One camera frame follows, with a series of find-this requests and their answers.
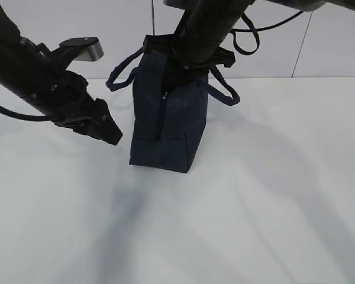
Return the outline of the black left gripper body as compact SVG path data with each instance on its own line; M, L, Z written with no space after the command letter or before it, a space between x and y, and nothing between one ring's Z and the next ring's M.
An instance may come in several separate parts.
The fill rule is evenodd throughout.
M71 71L67 71L66 75L67 85L59 92L63 99L57 108L60 116L54 123L88 136L89 114L96 99L88 94L88 82L84 77Z

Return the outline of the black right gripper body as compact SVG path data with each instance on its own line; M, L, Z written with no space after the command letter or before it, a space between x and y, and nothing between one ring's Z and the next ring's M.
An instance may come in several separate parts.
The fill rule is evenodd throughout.
M235 55L220 45L234 24L234 17L183 17L170 39L168 56L190 68L230 68Z

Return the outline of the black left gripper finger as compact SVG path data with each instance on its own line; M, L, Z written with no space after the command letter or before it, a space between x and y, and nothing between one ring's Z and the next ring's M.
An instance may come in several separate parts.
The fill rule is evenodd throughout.
M108 105L103 99L95 100L89 118L88 136L114 146L120 142L123 133L113 120Z

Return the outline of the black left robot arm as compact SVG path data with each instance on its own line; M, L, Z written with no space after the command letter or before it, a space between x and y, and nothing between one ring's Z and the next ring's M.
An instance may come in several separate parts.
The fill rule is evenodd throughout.
M51 121L80 135L117 145L122 132L107 103L88 94L86 79L67 68L72 61L95 62L104 55L96 37L69 38L50 51L23 37L0 5L0 85L40 111L24 115L0 106L11 118Z

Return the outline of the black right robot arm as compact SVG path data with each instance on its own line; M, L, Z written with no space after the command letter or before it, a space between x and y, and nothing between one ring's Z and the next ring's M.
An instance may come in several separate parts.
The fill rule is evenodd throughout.
M233 37L234 50L251 56L260 47L260 29L246 15L253 1L164 1L169 7L184 11L175 32L164 40L166 54L188 69L208 69L216 73L218 66L230 68L235 63L233 52L221 47L227 35ZM241 30L235 24L242 20L247 26ZM245 50L237 43L238 33L250 33L255 40L253 50Z

